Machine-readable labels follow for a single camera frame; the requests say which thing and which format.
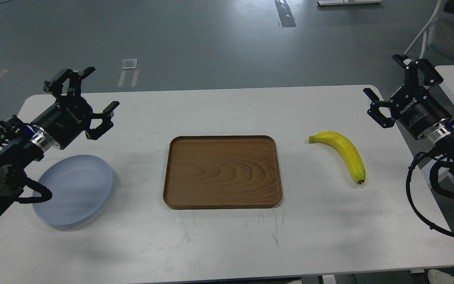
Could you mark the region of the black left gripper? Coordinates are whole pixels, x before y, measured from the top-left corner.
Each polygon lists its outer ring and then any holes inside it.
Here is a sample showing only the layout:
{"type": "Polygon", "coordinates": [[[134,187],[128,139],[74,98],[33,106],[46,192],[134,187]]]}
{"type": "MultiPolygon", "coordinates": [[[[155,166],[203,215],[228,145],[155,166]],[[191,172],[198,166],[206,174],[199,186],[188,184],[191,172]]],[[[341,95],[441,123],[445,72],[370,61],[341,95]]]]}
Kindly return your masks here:
{"type": "Polygon", "coordinates": [[[82,94],[82,81],[95,70],[95,67],[87,67],[83,71],[63,69],[51,80],[44,82],[43,91],[58,99],[35,118],[31,126],[36,131],[44,131],[49,135],[54,140],[54,147],[65,149],[83,131],[88,140],[98,140],[113,128],[112,117],[115,108],[120,105],[119,101],[112,101],[101,113],[93,113],[93,108],[86,99],[79,98],[82,94]],[[101,120],[101,123],[90,128],[92,120],[101,120]]]}

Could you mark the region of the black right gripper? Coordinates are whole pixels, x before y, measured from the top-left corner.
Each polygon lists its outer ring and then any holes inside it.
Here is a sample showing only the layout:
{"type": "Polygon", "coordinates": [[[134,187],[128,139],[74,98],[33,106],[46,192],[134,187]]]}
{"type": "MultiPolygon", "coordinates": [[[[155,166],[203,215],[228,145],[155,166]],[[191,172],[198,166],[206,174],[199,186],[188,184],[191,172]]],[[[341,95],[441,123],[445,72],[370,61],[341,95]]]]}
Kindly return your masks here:
{"type": "Polygon", "coordinates": [[[405,70],[404,82],[390,98],[382,101],[371,88],[363,92],[371,100],[367,114],[382,128],[392,128],[396,120],[415,140],[422,140],[428,128],[446,124],[452,115],[434,99],[427,90],[443,83],[443,77],[427,59],[410,59],[403,54],[393,54],[393,59],[405,70]],[[387,108],[386,117],[380,108],[387,108]]]}

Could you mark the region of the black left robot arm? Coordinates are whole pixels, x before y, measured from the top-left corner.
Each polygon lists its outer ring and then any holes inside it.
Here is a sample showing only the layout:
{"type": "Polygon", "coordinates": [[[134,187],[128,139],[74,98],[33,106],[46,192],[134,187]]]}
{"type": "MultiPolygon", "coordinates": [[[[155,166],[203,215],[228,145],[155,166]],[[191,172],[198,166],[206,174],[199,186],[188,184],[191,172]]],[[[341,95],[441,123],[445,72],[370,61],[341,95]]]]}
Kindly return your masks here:
{"type": "Polygon", "coordinates": [[[81,133],[97,140],[109,131],[119,102],[111,102],[102,112],[95,113],[82,96],[82,81],[95,71],[64,69],[44,82],[43,90],[55,102],[32,122],[25,123],[16,115],[0,120],[0,216],[14,203],[34,204],[48,201],[52,192],[29,178],[25,168],[41,161],[46,151],[65,149],[81,133]]]}

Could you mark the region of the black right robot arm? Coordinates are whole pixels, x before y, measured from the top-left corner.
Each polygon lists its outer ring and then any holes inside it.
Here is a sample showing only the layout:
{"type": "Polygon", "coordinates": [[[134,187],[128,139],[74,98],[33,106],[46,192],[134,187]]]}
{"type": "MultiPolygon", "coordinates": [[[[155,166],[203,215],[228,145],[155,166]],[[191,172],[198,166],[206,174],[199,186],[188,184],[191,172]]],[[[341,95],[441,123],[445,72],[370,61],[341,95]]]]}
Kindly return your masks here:
{"type": "Polygon", "coordinates": [[[427,59],[412,60],[400,54],[393,59],[405,70],[404,83],[388,101],[364,88],[371,100],[367,114],[383,128],[399,122],[415,140],[429,140],[445,159],[431,169],[432,187],[454,198],[454,118],[430,94],[430,88],[442,83],[443,77],[427,59]]]}

